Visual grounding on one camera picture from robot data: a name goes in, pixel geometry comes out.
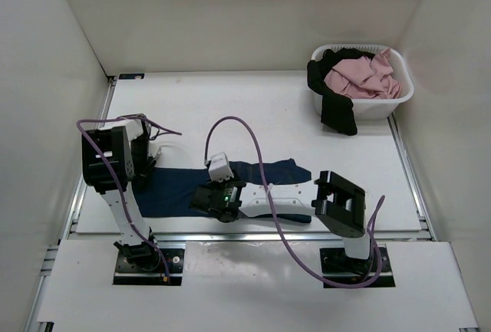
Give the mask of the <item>dark blue denim trousers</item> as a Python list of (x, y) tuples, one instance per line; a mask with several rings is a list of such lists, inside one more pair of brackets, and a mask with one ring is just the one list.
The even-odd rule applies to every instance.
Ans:
[[(265, 176), (274, 185), (291, 185), (311, 180), (311, 172), (284, 159), (264, 165)], [(133, 195), (145, 218), (204, 217), (189, 207), (197, 186), (209, 179), (207, 169), (155, 168), (146, 178), (132, 182)]]

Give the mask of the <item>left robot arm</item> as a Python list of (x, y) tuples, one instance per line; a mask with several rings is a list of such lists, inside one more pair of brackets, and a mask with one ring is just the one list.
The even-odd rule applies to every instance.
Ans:
[(151, 127), (142, 114), (106, 120), (98, 129), (86, 130), (85, 123), (77, 122), (84, 181), (109, 206), (120, 231), (115, 246), (121, 255), (129, 264), (153, 271), (159, 267), (161, 253), (132, 189), (133, 180), (150, 162)]

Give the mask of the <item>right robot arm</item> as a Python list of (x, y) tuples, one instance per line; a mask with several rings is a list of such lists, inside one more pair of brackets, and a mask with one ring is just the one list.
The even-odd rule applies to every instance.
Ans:
[(332, 171), (316, 180), (266, 187), (237, 179), (197, 186), (189, 207), (221, 222), (270, 214), (317, 218), (341, 237), (347, 266), (360, 271), (372, 261), (374, 250), (365, 218), (365, 190)]

